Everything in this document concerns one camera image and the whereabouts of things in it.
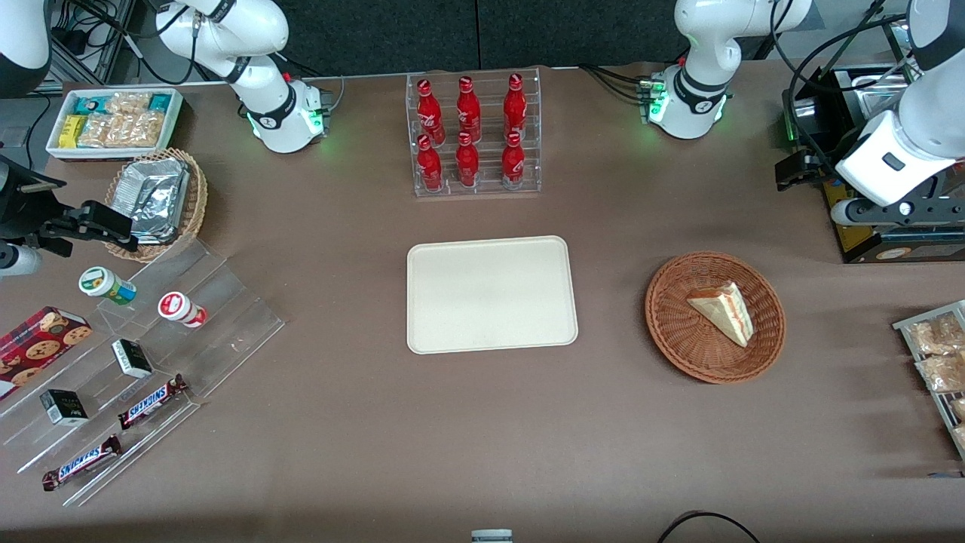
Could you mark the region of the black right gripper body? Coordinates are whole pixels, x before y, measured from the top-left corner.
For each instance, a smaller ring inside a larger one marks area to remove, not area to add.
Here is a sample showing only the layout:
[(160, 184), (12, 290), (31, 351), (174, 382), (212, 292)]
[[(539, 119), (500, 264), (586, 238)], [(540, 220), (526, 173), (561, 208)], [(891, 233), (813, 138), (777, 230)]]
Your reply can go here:
[(66, 209), (54, 190), (66, 183), (27, 169), (1, 157), (1, 238), (17, 240), (37, 234), (48, 221), (59, 219)]

